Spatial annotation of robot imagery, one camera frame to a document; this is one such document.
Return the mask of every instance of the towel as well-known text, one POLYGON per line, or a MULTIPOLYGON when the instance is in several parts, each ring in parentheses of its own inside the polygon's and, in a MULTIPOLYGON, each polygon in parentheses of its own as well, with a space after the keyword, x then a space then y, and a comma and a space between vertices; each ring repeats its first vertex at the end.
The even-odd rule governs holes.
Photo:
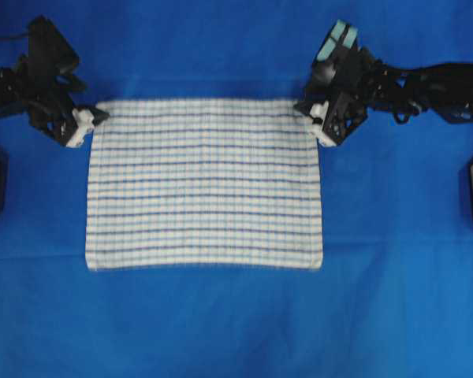
POLYGON ((95 129, 89 269, 322 263, 318 148, 289 100, 116 101, 95 129))

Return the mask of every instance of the white towel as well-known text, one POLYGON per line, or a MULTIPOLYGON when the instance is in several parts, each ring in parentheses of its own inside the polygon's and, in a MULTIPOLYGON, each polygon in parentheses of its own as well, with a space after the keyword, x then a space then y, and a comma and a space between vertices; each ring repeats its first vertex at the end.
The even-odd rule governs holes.
POLYGON ((317 269, 317 142, 292 101, 119 101, 95 129, 90 269, 230 263, 317 269))

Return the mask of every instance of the teal component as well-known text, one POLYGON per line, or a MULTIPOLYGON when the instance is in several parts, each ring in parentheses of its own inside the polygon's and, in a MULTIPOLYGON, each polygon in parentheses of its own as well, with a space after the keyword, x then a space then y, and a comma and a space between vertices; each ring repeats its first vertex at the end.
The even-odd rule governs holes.
POLYGON ((345 26, 347 26, 347 24, 341 20, 338 20, 337 24, 334 25, 333 30, 331 31, 331 36, 334 38, 335 41, 338 41, 338 39, 340 39, 341 33, 343 33, 345 30, 345 26))
POLYGON ((322 49, 318 52, 317 61, 325 61, 331 55, 335 46, 336 43, 329 38, 326 43, 324 43, 324 46, 322 46, 322 49))
POLYGON ((357 37, 357 29, 351 26, 347 31, 347 35, 345 36, 344 46, 350 49, 352 45, 354 44, 356 37, 357 37))

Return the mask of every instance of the blue surface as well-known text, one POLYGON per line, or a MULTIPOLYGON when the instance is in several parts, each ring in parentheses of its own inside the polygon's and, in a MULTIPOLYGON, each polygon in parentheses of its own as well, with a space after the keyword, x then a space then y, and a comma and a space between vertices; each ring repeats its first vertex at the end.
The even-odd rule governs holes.
MULTIPOLYGON (((300 96, 337 19, 390 64, 473 61, 473 2, 0 0, 0 35, 51 18, 110 98, 300 96)), ((26 42, 0 43, 11 65, 26 42)), ((0 377, 473 377, 473 125, 372 113, 322 150, 319 272, 89 272, 89 143, 0 120, 0 377)))

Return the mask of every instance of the black cable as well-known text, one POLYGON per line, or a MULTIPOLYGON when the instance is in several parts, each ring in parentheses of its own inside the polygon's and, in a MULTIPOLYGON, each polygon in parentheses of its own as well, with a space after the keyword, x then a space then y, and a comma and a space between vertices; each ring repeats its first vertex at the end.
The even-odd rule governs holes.
POLYGON ((23 39, 28 36, 29 33, 22 33, 18 35, 0 35, 0 41, 15 41, 16 39, 23 39))

